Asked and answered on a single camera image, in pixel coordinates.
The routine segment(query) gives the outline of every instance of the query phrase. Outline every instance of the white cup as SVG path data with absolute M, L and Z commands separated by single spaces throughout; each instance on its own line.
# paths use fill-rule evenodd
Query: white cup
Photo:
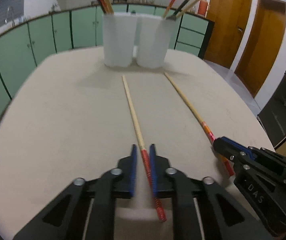
M 103 15 L 105 65 L 127 67 L 132 63 L 137 19 L 130 13 Z
M 146 68 L 163 66 L 175 21 L 160 16 L 140 14 L 139 25 L 141 32 L 137 46 L 137 64 Z

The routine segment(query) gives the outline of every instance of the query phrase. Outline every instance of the metal screw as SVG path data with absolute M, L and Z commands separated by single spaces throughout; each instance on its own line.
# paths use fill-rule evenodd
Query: metal screw
M 119 168 L 114 168 L 110 171 L 113 175 L 120 175 L 122 174 L 122 170 Z
M 177 172 L 177 170 L 175 168 L 167 168 L 165 172 L 169 175 L 173 175 Z
M 73 183 L 76 186 L 82 186 L 85 183 L 85 180 L 83 178 L 76 178 Z
M 206 185 L 211 185 L 214 183 L 214 180 L 212 177 L 205 177 L 203 178 L 203 182 L 206 184 Z

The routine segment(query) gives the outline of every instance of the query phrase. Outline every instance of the white tabletop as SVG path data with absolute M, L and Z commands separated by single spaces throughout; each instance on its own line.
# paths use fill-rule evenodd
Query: white tabletop
M 145 144 L 195 179 L 212 176 L 246 205 L 211 144 L 167 78 L 174 79 L 216 137 L 273 150 L 238 94 L 204 61 L 169 50 L 163 69 L 109 68 L 103 48 L 47 58 L 17 93 L 0 124 L 0 234 L 14 235 L 76 177 L 100 177 L 137 143 L 121 76 L 126 75 Z M 171 239 L 157 223 L 139 156 L 136 196 L 118 200 L 115 239 Z

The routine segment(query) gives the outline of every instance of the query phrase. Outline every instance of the sink faucet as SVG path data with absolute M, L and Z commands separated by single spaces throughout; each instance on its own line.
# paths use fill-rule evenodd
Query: sink faucet
M 8 17 L 8 14 L 9 14 L 9 11 L 10 11 L 10 10 L 12 10 L 12 27 L 14 27 L 14 26 L 15 26 L 15 22 L 14 22 L 14 9 L 13 9 L 12 6 L 8 6 L 8 7 L 7 7 L 5 23 L 8 23 L 7 17 Z

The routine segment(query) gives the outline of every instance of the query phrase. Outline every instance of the gray floor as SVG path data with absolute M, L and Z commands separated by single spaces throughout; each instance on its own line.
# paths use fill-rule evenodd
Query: gray floor
M 224 80 L 235 90 L 236 93 L 243 99 L 243 101 L 247 104 L 249 109 L 251 109 L 252 113 L 255 117 L 259 114 L 261 109 L 259 108 L 258 104 L 247 90 L 245 85 L 241 82 L 241 80 L 234 74 L 233 71 L 213 63 L 211 61 L 205 60 L 207 64 L 213 68 L 216 73 L 218 73 Z

